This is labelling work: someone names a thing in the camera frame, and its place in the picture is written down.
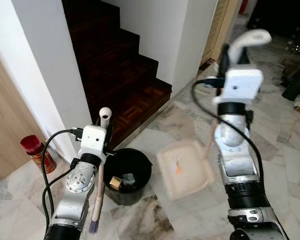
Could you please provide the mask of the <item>clear glass bottle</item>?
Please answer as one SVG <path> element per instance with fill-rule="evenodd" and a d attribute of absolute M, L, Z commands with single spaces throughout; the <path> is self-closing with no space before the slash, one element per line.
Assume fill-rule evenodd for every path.
<path fill-rule="evenodd" d="M 300 33 L 287 42 L 287 49 L 293 55 L 300 55 Z"/>

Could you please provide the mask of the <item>light wooden door frame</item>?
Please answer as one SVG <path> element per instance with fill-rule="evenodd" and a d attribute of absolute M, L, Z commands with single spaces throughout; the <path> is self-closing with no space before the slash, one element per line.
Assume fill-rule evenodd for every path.
<path fill-rule="evenodd" d="M 210 59 L 214 61 L 219 60 L 223 45 L 227 42 L 228 32 L 232 27 L 234 18 L 239 12 L 241 2 L 242 0 L 217 0 L 208 38 L 205 41 L 200 67 Z"/>

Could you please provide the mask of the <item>black plastic bucket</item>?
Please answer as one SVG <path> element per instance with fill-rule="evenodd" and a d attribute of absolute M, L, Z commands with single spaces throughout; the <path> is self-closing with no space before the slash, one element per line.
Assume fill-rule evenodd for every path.
<path fill-rule="evenodd" d="M 131 206 L 143 198 L 144 188 L 152 176 L 152 162 L 140 150 L 121 148 L 107 157 L 104 164 L 105 192 L 117 205 Z M 123 174 L 134 174 L 136 189 L 116 192 L 109 186 L 111 177 L 121 178 Z"/>

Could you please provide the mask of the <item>beige long-handled brush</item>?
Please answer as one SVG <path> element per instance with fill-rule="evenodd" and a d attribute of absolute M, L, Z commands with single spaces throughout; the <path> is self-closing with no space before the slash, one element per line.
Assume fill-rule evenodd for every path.
<path fill-rule="evenodd" d="M 102 128 L 106 130 L 106 137 L 103 142 L 103 150 L 105 151 L 112 137 L 112 130 L 110 128 L 112 110 L 109 107 L 102 107 L 99 110 L 99 116 L 100 116 L 99 124 Z M 99 166 L 97 183 L 98 185 L 96 187 L 97 192 L 95 197 L 95 203 L 92 208 L 92 217 L 91 217 L 91 222 L 88 231 L 90 234 L 96 234 L 98 232 L 100 215 L 103 207 L 104 190 L 105 190 L 103 164 Z"/>

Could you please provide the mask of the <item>black tube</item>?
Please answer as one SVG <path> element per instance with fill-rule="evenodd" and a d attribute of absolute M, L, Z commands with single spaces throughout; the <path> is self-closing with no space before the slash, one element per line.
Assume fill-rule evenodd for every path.
<path fill-rule="evenodd" d="M 288 101 L 295 101 L 297 96 L 300 96 L 300 66 L 297 70 L 287 78 L 289 83 L 281 96 Z"/>

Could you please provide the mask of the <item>dark wooden staircase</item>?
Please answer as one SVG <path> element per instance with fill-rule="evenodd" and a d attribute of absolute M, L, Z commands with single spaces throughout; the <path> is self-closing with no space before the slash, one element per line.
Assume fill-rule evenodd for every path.
<path fill-rule="evenodd" d="M 120 9 L 101 0 L 61 0 L 91 119 L 112 111 L 111 147 L 157 112 L 172 86 L 157 78 L 159 62 L 141 55 L 140 36 L 120 26 Z"/>

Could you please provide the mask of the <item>small gold box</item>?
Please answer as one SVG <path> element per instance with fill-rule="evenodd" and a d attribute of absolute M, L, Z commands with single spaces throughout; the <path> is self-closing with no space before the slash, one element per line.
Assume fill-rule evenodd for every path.
<path fill-rule="evenodd" d="M 109 187 L 116 192 L 121 192 L 122 187 L 123 187 L 123 179 L 119 178 L 117 176 L 112 176 L 109 179 Z"/>

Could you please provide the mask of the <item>grey crumpled rubbish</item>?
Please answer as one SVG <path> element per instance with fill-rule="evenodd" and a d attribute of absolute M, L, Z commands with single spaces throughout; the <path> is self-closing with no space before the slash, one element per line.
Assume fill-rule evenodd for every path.
<path fill-rule="evenodd" d="M 125 173 L 121 176 L 121 192 L 130 192 L 136 189 L 136 178 L 132 173 Z"/>

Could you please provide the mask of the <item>red metal tin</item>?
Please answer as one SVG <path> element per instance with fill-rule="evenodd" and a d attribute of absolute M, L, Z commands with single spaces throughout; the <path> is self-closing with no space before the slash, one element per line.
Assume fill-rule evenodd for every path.
<path fill-rule="evenodd" d="M 20 140 L 20 145 L 24 148 L 31 160 L 41 167 L 41 160 L 43 158 L 44 144 L 38 139 L 36 135 L 27 135 Z M 50 151 L 45 151 L 44 169 L 46 174 L 52 173 L 57 167 L 57 163 L 50 155 Z"/>

